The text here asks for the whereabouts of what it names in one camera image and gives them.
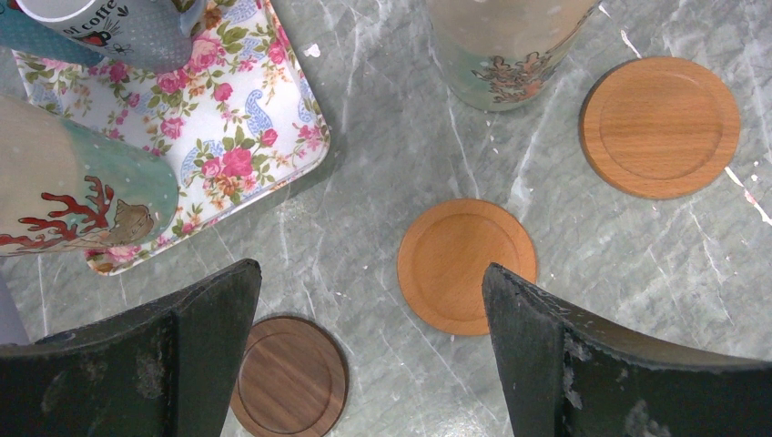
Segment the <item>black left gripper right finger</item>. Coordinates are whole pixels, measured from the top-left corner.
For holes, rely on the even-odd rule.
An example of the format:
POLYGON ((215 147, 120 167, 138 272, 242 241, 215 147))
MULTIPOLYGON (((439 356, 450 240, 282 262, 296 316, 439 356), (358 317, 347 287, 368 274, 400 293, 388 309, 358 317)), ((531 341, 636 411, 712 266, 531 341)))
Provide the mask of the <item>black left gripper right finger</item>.
POLYGON ((482 296, 516 436, 768 436, 771 365, 630 330, 505 267, 482 296))

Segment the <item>cream coral pattern mug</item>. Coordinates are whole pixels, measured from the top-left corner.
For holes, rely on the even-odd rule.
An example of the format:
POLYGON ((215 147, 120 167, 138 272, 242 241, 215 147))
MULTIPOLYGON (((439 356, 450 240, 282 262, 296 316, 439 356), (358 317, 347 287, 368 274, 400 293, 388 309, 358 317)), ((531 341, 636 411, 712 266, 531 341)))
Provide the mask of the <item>cream coral pattern mug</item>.
POLYGON ((1 98, 1 254, 141 245, 178 207, 162 159, 25 101, 1 98))

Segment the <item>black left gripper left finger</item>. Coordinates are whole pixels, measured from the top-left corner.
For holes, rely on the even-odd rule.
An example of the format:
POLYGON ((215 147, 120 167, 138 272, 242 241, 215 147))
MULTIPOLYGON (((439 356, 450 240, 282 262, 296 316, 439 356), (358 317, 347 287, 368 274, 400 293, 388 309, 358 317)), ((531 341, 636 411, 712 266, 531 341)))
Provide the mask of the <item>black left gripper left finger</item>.
POLYGON ((240 260, 115 316, 1 349, 4 436, 218 436, 259 299, 240 260))

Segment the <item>light wooden coaster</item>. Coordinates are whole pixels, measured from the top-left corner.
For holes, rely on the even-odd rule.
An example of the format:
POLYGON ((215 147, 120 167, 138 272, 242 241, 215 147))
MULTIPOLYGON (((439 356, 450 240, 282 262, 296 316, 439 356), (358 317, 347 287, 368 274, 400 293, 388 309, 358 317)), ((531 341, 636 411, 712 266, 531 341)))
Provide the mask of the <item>light wooden coaster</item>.
POLYGON ((728 86, 692 61, 654 56, 605 73, 583 102, 579 138, 595 173, 650 199, 691 195, 736 153, 741 120, 728 86))
POLYGON ((485 200, 448 200, 424 211, 406 231, 397 258, 401 293, 437 330, 486 335, 482 284, 492 263, 537 279, 536 251, 517 218, 485 200))

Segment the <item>cream seahorse mug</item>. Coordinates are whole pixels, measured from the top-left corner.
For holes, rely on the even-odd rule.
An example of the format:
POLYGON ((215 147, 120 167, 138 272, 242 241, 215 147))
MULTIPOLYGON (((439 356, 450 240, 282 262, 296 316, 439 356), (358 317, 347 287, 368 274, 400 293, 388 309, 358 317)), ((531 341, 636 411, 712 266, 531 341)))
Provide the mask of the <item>cream seahorse mug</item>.
POLYGON ((485 111, 537 96, 598 7, 585 0, 438 0, 426 4, 450 90, 485 111))

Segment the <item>dark walnut wooden coaster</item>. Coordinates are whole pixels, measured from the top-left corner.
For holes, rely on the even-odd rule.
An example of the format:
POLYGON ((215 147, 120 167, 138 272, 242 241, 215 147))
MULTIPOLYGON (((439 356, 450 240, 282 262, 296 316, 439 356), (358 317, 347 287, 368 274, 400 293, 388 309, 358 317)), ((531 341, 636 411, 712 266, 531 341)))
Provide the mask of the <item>dark walnut wooden coaster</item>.
POLYGON ((324 436, 339 420, 349 368, 333 337, 294 316, 249 331, 230 407, 253 436, 324 436))

